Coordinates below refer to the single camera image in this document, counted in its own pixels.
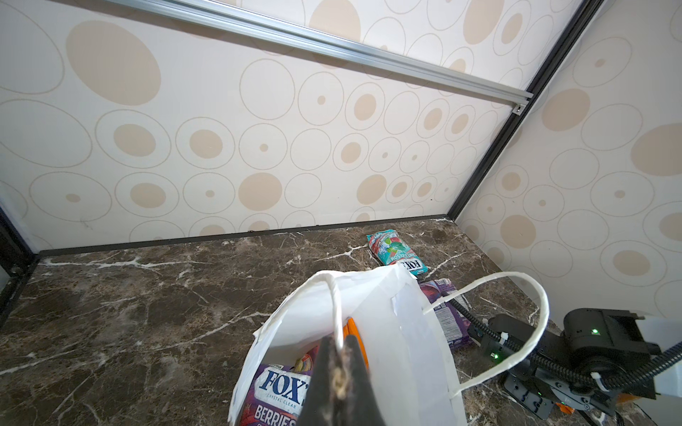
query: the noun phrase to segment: aluminum rail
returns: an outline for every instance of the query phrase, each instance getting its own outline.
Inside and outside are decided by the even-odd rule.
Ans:
[[[504,104],[511,104],[516,114],[520,113],[528,104],[529,99],[533,97],[533,94],[527,91],[213,0],[107,1],[434,82],[464,91],[466,95],[478,95],[478,97],[487,97],[498,102],[502,101]]]

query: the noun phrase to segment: orange object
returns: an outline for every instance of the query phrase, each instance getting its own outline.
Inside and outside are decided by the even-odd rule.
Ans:
[[[576,411],[575,408],[571,408],[569,406],[566,406],[564,404],[560,404],[558,402],[557,402],[557,405],[559,406],[559,409],[561,410],[562,413],[573,414],[573,412]]]
[[[363,345],[362,343],[360,332],[357,330],[357,326],[355,325],[355,321],[353,321],[353,318],[349,318],[348,324],[346,324],[346,326],[343,328],[344,339],[346,338],[347,335],[354,335],[357,337],[357,342],[360,344],[360,350],[362,351],[362,358],[365,360],[365,367],[367,367],[367,371],[370,371],[370,363],[369,361],[367,361],[367,352],[365,352],[365,345]]]

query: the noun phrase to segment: black baseboard trim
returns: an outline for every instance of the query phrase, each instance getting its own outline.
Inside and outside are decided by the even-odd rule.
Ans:
[[[516,133],[518,127],[531,111],[542,91],[547,87],[547,84],[559,70],[564,58],[566,58],[573,45],[578,41],[578,38],[582,32],[587,28],[587,25],[592,21],[592,18],[599,11],[599,7],[603,2],[604,0],[584,0],[580,7],[576,10],[576,13],[568,22],[568,25],[561,34],[561,37],[559,37],[556,44],[550,51],[550,54],[542,63],[542,66],[537,71],[537,74],[528,85],[526,90],[533,94],[530,102],[528,105],[526,105],[520,115],[511,114],[509,116],[505,124],[500,129],[500,132],[495,137],[495,140],[490,145],[490,148],[488,148],[485,155],[478,163],[478,166],[476,166],[476,169],[474,169],[473,174],[464,184],[460,195],[455,200],[455,203],[452,204],[452,207],[447,214],[448,217],[455,220],[460,215],[462,210],[464,210],[473,194],[481,185],[481,182],[483,182],[483,179],[485,179],[495,161],[497,161],[500,154],[502,154],[502,150],[512,139],[514,133]]]
[[[417,221],[417,220],[429,220],[429,219],[448,219],[449,220],[447,215],[400,217],[397,219],[368,220],[366,222],[350,222],[350,223],[345,223],[345,224],[302,226],[300,228],[269,229],[269,230],[265,230],[265,231],[239,232],[239,233],[235,233],[235,234],[207,235],[205,237],[185,237],[185,238],[174,238],[174,239],[167,239],[167,240],[139,241],[139,242],[135,242],[135,243],[89,245],[86,247],[69,247],[69,248],[64,248],[64,249],[43,250],[40,252],[40,257],[44,258],[44,257],[48,257],[48,256],[61,256],[63,254],[109,252],[112,250],[138,249],[138,248],[142,248],[142,247],[154,247],[157,245],[199,243],[201,241],[228,240],[228,239],[238,239],[238,238],[243,238],[243,237],[263,237],[265,235],[284,234],[284,233],[288,233],[288,232],[320,231],[320,230],[339,229],[339,228],[358,228],[360,226],[393,224],[396,222],[412,222],[412,221]]]
[[[33,262],[27,267],[26,271],[22,275],[11,277],[5,288],[0,292],[0,330],[2,330],[7,318],[16,306],[21,292],[26,287],[26,283],[31,279],[31,275],[33,275],[33,271],[38,265],[38,260],[38,256],[34,256]]]

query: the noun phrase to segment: paper bag handle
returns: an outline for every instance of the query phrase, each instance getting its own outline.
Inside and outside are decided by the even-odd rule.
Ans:
[[[312,277],[308,278],[300,287],[294,290],[285,300],[282,302],[281,306],[277,311],[267,319],[263,325],[263,330],[258,334],[258,340],[260,340],[261,335],[264,335],[271,324],[275,324],[278,320],[284,316],[288,306],[296,300],[302,292],[312,287],[319,282],[327,283],[329,288],[329,293],[331,293],[331,321],[333,325],[333,336],[334,344],[336,345],[336,350],[340,353],[343,348],[343,319],[341,316],[341,292],[334,281],[335,277],[333,271],[319,271],[315,273]]]
[[[531,277],[528,274],[525,274],[523,272],[515,272],[515,271],[507,271],[507,272],[498,272],[494,273],[491,275],[488,275],[487,277],[479,278],[473,283],[469,284],[468,286],[464,287],[461,290],[457,290],[455,292],[452,292],[448,294],[447,296],[443,296],[438,298],[435,302],[431,304],[428,308],[424,310],[424,313],[428,313],[429,311],[432,311],[435,307],[440,305],[441,303],[445,303],[447,301],[450,301],[457,297],[460,294],[466,293],[469,290],[473,290],[474,288],[480,286],[481,284],[492,281],[494,279],[498,278],[503,278],[503,277],[517,277],[521,279],[525,279],[532,285],[538,292],[539,294],[539,302],[540,302],[540,313],[539,313],[539,319],[537,323],[537,327],[535,328],[535,331],[533,331],[533,334],[531,334],[531,337],[526,341],[526,343],[521,347],[521,350],[518,352],[514,353],[511,355],[509,358],[505,359],[503,362],[499,363],[495,367],[484,371],[483,373],[479,374],[478,376],[475,376],[474,378],[471,378],[467,380],[466,382],[462,383],[456,390],[450,392],[450,398],[454,398],[455,396],[459,395],[464,389],[470,388],[472,386],[475,386],[477,384],[481,384],[485,382],[486,380],[493,378],[497,376],[500,373],[503,373],[504,371],[507,371],[508,369],[512,368],[514,365],[519,364],[521,361],[523,361],[530,353],[535,349],[537,346],[537,343],[540,341],[540,338],[542,337],[542,334],[545,331],[545,328],[547,327],[547,322],[549,321],[550,317],[550,304],[549,301],[547,300],[547,293],[545,293],[544,288],[540,285],[539,282],[535,281],[533,277]],[[504,341],[507,339],[508,334],[507,333],[502,333],[502,341],[500,343],[504,343]]]

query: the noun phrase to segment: metal frame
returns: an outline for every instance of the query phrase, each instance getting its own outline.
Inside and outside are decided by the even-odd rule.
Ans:
[[[37,259],[38,255],[31,251],[9,217],[0,209],[0,267],[10,276],[0,291],[0,327],[31,277]]]
[[[481,161],[476,166],[473,174],[469,180],[464,184],[462,191],[458,195],[455,203],[452,204],[448,217],[455,220],[464,210],[467,203],[478,189],[479,185],[490,171],[492,165],[497,161],[502,150],[507,146],[507,143],[512,139],[514,133],[524,121],[526,116],[530,113],[533,105],[537,101],[539,94],[547,87],[552,77],[556,74],[563,62],[564,58],[569,54],[573,45],[578,41],[578,38],[584,33],[592,18],[597,14],[599,8],[605,0],[583,0],[580,7],[576,10],[573,18],[568,22],[566,29],[557,40],[556,44],[547,56],[547,59],[542,63],[533,81],[528,85],[528,91],[535,93],[536,96],[520,111],[520,114],[512,114],[509,116],[505,124],[500,129],[500,132],[495,137],[495,140],[486,151],[486,154],[481,158]]]
[[[517,110],[527,105],[529,99],[533,97],[533,94],[528,91],[397,55],[213,0],[107,1],[434,82],[438,85],[464,91],[466,95],[484,96],[511,104]]]
[[[184,238],[174,238],[166,240],[152,240],[152,241],[139,241],[135,243],[117,243],[117,244],[103,244],[103,245],[90,245],[86,247],[69,247],[65,249],[51,249],[43,250],[40,252],[40,257],[45,256],[60,256],[62,254],[79,254],[79,253],[93,253],[93,252],[108,252],[110,250],[126,250],[126,249],[137,249],[141,247],[154,247],[156,245],[171,245],[171,244],[186,244],[186,243],[200,243],[202,241],[213,241],[213,240],[233,240],[244,237],[265,237],[267,235],[277,235],[277,234],[288,234],[294,232],[307,232],[307,231],[321,231],[327,229],[340,229],[340,228],[356,228],[360,226],[373,226],[381,224],[395,224],[398,222],[412,222],[417,220],[447,220],[451,222],[451,219],[446,215],[429,215],[429,216],[417,216],[417,217],[399,217],[397,219],[379,219],[379,220],[368,220],[365,222],[350,222],[345,224],[330,224],[330,225],[315,225],[315,226],[302,226],[299,228],[285,228],[285,229],[269,229],[265,231],[249,231],[249,232],[236,232],[234,234],[217,234],[217,235],[206,235],[203,237],[184,237]]]

